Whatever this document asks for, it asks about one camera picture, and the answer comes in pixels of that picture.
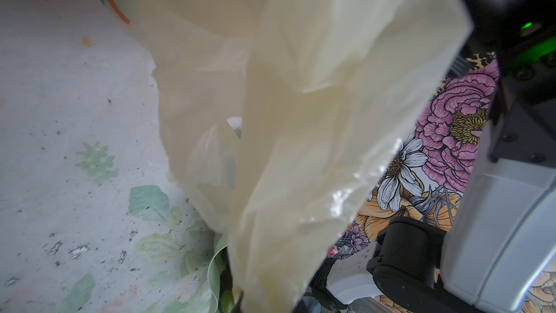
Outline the translucent plastic bag orange print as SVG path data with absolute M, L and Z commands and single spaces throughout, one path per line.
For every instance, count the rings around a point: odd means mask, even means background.
M 467 39 L 462 0 L 117 0 L 244 312 L 291 312 Z

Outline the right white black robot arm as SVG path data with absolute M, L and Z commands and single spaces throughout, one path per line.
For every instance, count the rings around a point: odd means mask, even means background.
M 555 311 L 555 0 L 473 32 L 308 295 L 329 312 Z

